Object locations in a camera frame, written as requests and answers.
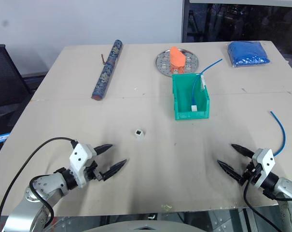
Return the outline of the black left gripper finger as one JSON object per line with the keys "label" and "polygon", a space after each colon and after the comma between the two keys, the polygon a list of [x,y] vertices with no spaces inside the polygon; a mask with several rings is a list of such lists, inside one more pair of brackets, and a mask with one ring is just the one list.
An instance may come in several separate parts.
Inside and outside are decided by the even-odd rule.
{"label": "black left gripper finger", "polygon": [[112,144],[104,144],[104,145],[100,145],[95,147],[95,152],[97,155],[100,155],[102,153],[104,153],[105,151],[107,151],[108,149],[110,149],[113,145]]}
{"label": "black left gripper finger", "polygon": [[127,159],[120,161],[113,166],[111,166],[105,173],[102,174],[103,181],[106,181],[107,179],[114,176],[127,162]]}

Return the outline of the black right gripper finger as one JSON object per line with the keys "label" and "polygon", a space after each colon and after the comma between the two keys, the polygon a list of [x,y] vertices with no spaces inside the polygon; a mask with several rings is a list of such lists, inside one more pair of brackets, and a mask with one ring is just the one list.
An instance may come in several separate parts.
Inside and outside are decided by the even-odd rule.
{"label": "black right gripper finger", "polygon": [[237,145],[237,144],[231,144],[232,148],[234,150],[236,150],[239,154],[245,156],[245,157],[249,157],[250,159],[253,157],[254,152],[250,151],[249,149],[241,146],[241,145]]}
{"label": "black right gripper finger", "polygon": [[225,173],[227,173],[230,177],[237,181],[241,186],[244,184],[245,179],[243,178],[243,176],[235,172],[235,170],[230,165],[226,164],[221,160],[217,160],[217,163]]}

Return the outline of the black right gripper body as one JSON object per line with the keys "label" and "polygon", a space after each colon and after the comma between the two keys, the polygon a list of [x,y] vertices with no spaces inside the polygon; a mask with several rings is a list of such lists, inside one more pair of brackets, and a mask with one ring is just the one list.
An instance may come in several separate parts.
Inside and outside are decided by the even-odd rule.
{"label": "black right gripper body", "polygon": [[260,176],[260,172],[256,172],[255,170],[256,165],[254,164],[253,160],[249,162],[249,164],[246,166],[245,171],[242,173],[242,180],[241,185],[244,185],[246,181],[248,181],[252,176],[253,179],[251,181],[252,184],[255,184]]}

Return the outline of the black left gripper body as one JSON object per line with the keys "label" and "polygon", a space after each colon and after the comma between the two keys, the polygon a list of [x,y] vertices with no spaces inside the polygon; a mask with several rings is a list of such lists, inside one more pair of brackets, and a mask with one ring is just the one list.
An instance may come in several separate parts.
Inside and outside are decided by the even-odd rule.
{"label": "black left gripper body", "polygon": [[89,166],[85,167],[84,176],[86,181],[91,181],[94,179],[97,179],[98,181],[103,181],[102,173],[97,170],[97,167],[98,164],[95,160],[93,160]]}

